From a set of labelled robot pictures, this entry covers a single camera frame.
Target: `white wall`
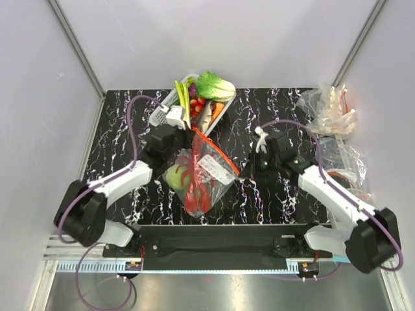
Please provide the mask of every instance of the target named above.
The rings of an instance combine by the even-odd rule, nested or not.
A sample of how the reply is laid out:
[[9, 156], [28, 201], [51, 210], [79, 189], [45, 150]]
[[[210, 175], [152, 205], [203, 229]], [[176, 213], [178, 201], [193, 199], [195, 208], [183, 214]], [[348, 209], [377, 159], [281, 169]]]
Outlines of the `white wall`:
[[27, 310], [99, 105], [46, 1], [0, 1], [0, 305]]
[[106, 89], [331, 84], [375, 0], [59, 0]]
[[368, 179], [378, 208], [396, 215], [405, 256], [401, 272], [415, 306], [415, 2], [386, 4], [346, 77], [359, 112], [352, 140], [368, 156]]

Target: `plastic basket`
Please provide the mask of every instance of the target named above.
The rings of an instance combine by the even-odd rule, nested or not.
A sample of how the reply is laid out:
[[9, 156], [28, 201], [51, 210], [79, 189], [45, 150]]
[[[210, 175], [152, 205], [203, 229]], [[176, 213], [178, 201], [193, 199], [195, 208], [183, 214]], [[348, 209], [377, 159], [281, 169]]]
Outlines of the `plastic basket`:
[[[199, 78], [199, 75], [196, 75], [196, 74], [187, 75], [182, 80], [182, 82], [186, 82], [189, 78], [193, 78], [193, 79], [195, 79], [195, 81], [197, 81], [197, 79]], [[161, 102], [161, 104], [163, 104], [164, 106], [170, 107], [178, 99], [179, 99], [179, 95], [177, 94], [177, 90], [173, 89], [170, 92], [170, 94], [167, 95], [165, 100], [163, 100], [163, 102]], [[216, 124], [219, 122], [219, 120], [221, 120], [222, 116], [225, 114], [226, 110], [228, 110], [228, 108], [231, 106], [234, 99], [235, 99], [235, 96], [231, 100], [229, 100], [228, 102], [224, 103], [225, 107], [223, 108], [223, 110], [221, 111], [219, 116], [216, 118], [216, 120], [212, 123], [212, 125], [207, 129], [207, 131], [204, 135], [208, 136], [210, 134], [210, 132], [212, 132], [212, 130], [214, 129]], [[160, 124], [165, 124], [165, 123], [167, 123], [166, 114], [161, 111], [160, 107], [157, 107], [156, 110], [154, 110], [153, 113], [151, 114], [151, 116], [149, 118], [149, 121], [150, 121], [150, 124], [153, 125], [153, 126], [157, 126], [157, 125], [160, 125]]]

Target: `metal frame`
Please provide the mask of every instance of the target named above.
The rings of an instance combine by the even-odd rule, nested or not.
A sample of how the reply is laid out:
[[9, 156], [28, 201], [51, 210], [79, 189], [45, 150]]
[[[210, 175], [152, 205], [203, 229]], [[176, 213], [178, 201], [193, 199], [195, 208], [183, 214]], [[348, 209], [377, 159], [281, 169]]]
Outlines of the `metal frame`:
[[[87, 77], [89, 78], [92, 86], [94, 87], [95, 91], [97, 92], [98, 96], [101, 99], [100, 106], [97, 110], [97, 114], [94, 118], [93, 125], [91, 127], [91, 131], [89, 133], [86, 149], [84, 152], [83, 161], [78, 171], [78, 177], [82, 178], [86, 169], [86, 165], [88, 162], [89, 152], [92, 147], [93, 138], [95, 136], [95, 132], [98, 126], [99, 117], [101, 115], [102, 107], [104, 104], [104, 97], [105, 97], [105, 90], [101, 86], [97, 75], [94, 73], [92, 66], [90, 65], [82, 47], [80, 46], [75, 33], [73, 32], [61, 6], [58, 3], [58, 0], [46, 0], [53, 11], [59, 25], [61, 26], [68, 43], [73, 48], [75, 55], [77, 56], [81, 66], [85, 70]], [[374, 5], [372, 11], [370, 12], [367, 20], [365, 21], [359, 35], [357, 36], [353, 46], [351, 47], [342, 67], [340, 68], [336, 78], [333, 81], [333, 86], [338, 86], [342, 83], [346, 73], [348, 72], [349, 68], [351, 67], [358, 51], [362, 47], [365, 39], [368, 37], [370, 30], [372, 29], [374, 23], [376, 22], [377, 18], [379, 17], [382, 9], [384, 9], [385, 4], [388, 0], [377, 0], [376, 4]], [[347, 141], [339, 141], [340, 144], [347, 144]], [[53, 242], [56, 236], [51, 236], [51, 243]], [[98, 247], [95, 250], [92, 250], [88, 259], [95, 259], [97, 260], [108, 260], [102, 258], [102, 247]], [[49, 299], [49, 294], [52, 288], [52, 284], [54, 281], [55, 273], [58, 269], [59, 260], [64, 259], [76, 259], [80, 258], [81, 254], [84, 252], [84, 248], [76, 245], [68, 246], [67, 249], [61, 249], [60, 254], [54, 254], [56, 248], [48, 247], [45, 252], [45, 260], [43, 261], [43, 268], [41, 270], [40, 279], [38, 282], [38, 286], [34, 293], [34, 297], [32, 303], [30, 305], [30, 310], [32, 311], [44, 311], [47, 306], [47, 301]], [[386, 265], [392, 266], [393, 262], [387, 262]], [[405, 293], [405, 289], [402, 287], [402, 281], [399, 273], [391, 273], [387, 271], [382, 271], [383, 280], [385, 283], [386, 292], [389, 296], [389, 300], [391, 302], [392, 308], [394, 311], [409, 311], [410, 304], [408, 297]]]

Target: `marble pattern table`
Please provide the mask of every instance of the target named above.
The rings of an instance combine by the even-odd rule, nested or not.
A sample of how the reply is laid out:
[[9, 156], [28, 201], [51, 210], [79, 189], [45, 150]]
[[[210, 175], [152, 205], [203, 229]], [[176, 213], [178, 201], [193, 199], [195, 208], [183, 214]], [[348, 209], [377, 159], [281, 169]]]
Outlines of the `marble pattern table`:
[[[115, 90], [106, 95], [97, 132], [89, 155], [85, 180], [94, 180], [127, 165], [132, 160], [132, 145], [125, 121], [128, 101], [144, 94], [162, 101], [170, 90]], [[246, 162], [256, 126], [268, 121], [290, 119], [303, 124], [309, 117], [296, 107], [305, 89], [238, 89], [232, 107], [209, 137], [242, 169]], [[136, 141], [141, 150], [152, 126], [148, 117], [154, 111], [151, 102], [137, 101], [132, 114]], [[301, 154], [314, 155], [309, 136], [291, 125], [279, 125], [267, 131], [287, 133]], [[115, 202], [107, 218], [139, 224], [286, 224], [326, 222], [326, 209], [311, 195], [278, 175], [256, 183], [235, 182], [225, 196], [201, 218], [189, 216], [174, 191], [158, 178], [133, 190]]]

